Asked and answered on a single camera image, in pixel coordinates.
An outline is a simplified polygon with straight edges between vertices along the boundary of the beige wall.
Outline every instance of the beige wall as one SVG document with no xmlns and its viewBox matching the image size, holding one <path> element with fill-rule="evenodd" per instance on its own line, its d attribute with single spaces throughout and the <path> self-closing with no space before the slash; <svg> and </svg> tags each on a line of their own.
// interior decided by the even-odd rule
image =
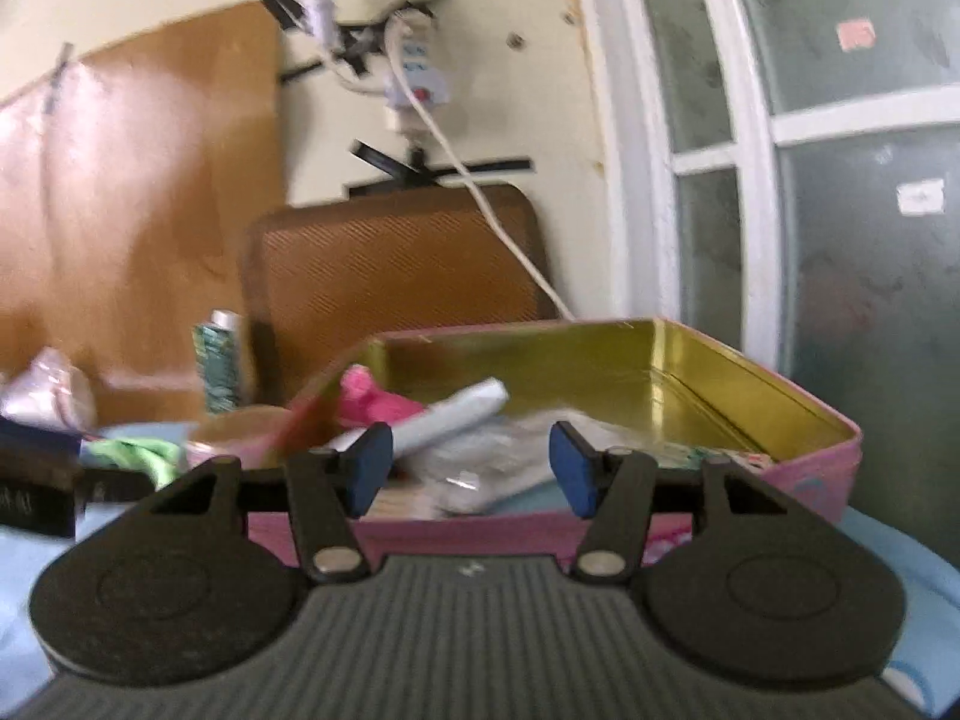
<svg viewBox="0 0 960 720">
<path fill-rule="evenodd" d="M 64 41 L 83 52 L 234 1 L 0 0 L 0 97 L 49 70 Z M 338 1 L 342 18 L 363 19 L 391 0 Z M 603 155 L 580 30 L 563 19 L 567 10 L 568 0 L 449 0 L 438 59 L 454 101 L 438 118 L 464 159 L 534 159 L 536 173 L 510 180 L 539 210 L 560 290 L 579 314 L 602 317 L 611 312 Z M 511 32 L 525 38 L 521 52 L 507 47 Z M 288 55 L 309 57 L 309 45 L 294 38 Z M 331 199 L 344 183 L 376 176 L 347 151 L 354 138 L 402 155 L 382 104 L 330 77 L 286 87 L 280 103 L 291 204 Z"/>
</svg>

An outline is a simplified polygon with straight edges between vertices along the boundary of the orange sticker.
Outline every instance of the orange sticker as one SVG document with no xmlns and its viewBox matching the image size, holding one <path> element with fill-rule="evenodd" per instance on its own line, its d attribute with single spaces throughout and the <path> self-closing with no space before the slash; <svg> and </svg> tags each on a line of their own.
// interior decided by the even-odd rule
<svg viewBox="0 0 960 720">
<path fill-rule="evenodd" d="M 855 52 L 872 49 L 877 42 L 877 33 L 870 19 L 853 19 L 837 25 L 837 38 L 844 52 Z"/>
</svg>

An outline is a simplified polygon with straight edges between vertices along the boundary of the wooden panel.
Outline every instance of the wooden panel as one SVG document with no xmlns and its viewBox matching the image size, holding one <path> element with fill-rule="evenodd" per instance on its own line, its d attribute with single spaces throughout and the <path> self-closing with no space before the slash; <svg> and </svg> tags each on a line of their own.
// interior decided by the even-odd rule
<svg viewBox="0 0 960 720">
<path fill-rule="evenodd" d="M 284 201 L 277 29 L 250 2 L 72 63 L 0 110 L 0 370 L 61 348 L 103 423 L 200 413 L 190 326 L 241 310 L 243 232 Z"/>
</svg>

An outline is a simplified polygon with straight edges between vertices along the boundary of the silver screw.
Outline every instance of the silver screw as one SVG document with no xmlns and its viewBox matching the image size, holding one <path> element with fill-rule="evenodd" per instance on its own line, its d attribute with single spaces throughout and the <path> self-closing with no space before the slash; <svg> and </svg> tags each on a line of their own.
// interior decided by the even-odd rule
<svg viewBox="0 0 960 720">
<path fill-rule="evenodd" d="M 313 565 L 323 574 L 346 574 L 360 565 L 363 557 L 349 547 L 326 547 L 313 556 Z"/>
<path fill-rule="evenodd" d="M 627 562 L 616 552 L 596 549 L 593 552 L 580 555 L 577 559 L 577 567 L 584 574 L 589 574 L 592 577 L 615 577 L 617 574 L 623 573 L 623 569 L 627 567 Z"/>
</svg>

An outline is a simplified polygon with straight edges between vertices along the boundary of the pink toy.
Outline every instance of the pink toy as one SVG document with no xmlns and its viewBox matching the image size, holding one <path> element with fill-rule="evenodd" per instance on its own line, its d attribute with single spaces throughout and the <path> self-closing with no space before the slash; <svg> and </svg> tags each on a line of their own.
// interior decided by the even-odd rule
<svg viewBox="0 0 960 720">
<path fill-rule="evenodd" d="M 363 365 L 351 365 L 340 378 L 337 418 L 344 427 L 368 427 L 375 422 L 395 425 L 417 415 L 424 407 L 402 395 L 384 391 Z"/>
</svg>

